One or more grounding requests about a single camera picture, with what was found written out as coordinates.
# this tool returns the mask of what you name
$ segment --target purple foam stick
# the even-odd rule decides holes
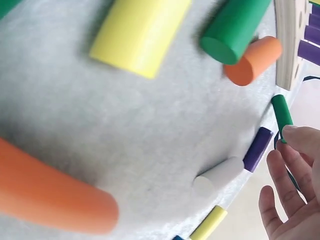
[[[312,14],[320,16],[320,7],[312,4]]]
[[[262,156],[264,155],[274,133],[265,127],[260,127],[249,150],[246,152],[243,162],[244,169],[253,173]]]
[[[309,26],[320,29],[320,15],[310,14]]]
[[[320,66],[320,48],[311,43],[301,40],[298,56]]]
[[[320,45],[320,30],[312,26],[305,26],[304,39]]]

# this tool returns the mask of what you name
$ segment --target yellow foam cylinder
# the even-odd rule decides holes
[[[116,0],[90,56],[153,79],[191,0]]]
[[[206,216],[202,223],[191,234],[191,240],[207,240],[214,232],[219,224],[225,219],[228,212],[220,206],[215,206],[214,209]]]
[[[320,0],[310,0],[310,2],[320,5]]]

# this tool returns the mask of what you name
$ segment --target green foam stick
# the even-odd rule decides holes
[[[215,60],[236,64],[252,41],[270,2],[228,0],[201,37],[200,46]]]
[[[286,140],[282,136],[282,129],[284,128],[285,125],[293,125],[293,121],[290,115],[290,111],[288,108],[288,104],[286,102],[286,99],[283,95],[279,94],[274,96],[271,99],[271,103],[273,105],[274,113],[275,113],[275,118],[276,122],[278,124],[279,128],[279,133],[281,136],[281,141],[286,144]]]
[[[0,0],[0,19],[2,19],[21,0]]]

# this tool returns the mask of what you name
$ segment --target orange foam cylinder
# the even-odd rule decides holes
[[[273,36],[266,36],[249,45],[235,65],[224,65],[226,76],[238,86],[247,86],[280,58],[282,45]]]
[[[71,232],[105,234],[118,222],[115,199],[0,138],[0,212]]]

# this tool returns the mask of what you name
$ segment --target white foam cylinder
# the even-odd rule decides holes
[[[231,157],[197,176],[193,181],[193,191],[204,198],[218,194],[219,190],[234,180],[244,168],[244,162],[240,158]]]

